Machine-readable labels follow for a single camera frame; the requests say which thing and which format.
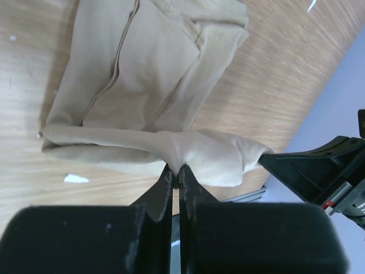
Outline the beige t shirt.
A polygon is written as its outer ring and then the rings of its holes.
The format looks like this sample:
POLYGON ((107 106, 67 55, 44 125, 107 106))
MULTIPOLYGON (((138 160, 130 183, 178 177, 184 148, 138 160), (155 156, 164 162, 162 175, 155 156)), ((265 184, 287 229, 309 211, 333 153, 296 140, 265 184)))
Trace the beige t shirt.
POLYGON ((201 184, 240 185, 271 149, 191 125, 248 21, 241 1, 80 1, 42 151, 136 175, 188 165, 201 184))

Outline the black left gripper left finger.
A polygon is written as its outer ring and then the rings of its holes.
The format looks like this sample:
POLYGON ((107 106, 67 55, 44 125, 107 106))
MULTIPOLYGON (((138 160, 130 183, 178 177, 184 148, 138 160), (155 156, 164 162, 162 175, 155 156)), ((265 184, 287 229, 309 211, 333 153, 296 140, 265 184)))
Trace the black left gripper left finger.
POLYGON ((18 211, 1 238, 2 273, 169 273, 173 172, 129 206, 18 211))

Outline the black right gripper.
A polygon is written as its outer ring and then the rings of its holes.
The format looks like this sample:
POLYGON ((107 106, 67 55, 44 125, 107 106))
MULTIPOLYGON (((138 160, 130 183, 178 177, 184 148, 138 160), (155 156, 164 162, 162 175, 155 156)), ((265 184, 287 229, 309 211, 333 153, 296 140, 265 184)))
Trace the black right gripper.
POLYGON ((358 138, 337 136, 311 151, 264 154, 259 164, 303 201, 364 229, 364 110, 358 124, 358 138))

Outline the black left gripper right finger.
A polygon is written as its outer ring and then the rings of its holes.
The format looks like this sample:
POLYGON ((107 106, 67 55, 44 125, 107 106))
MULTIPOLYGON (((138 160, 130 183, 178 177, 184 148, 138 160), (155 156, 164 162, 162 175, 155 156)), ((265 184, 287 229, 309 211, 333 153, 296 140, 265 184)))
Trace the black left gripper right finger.
POLYGON ((182 273, 347 273, 321 207, 219 202, 186 165, 178 182, 182 273))

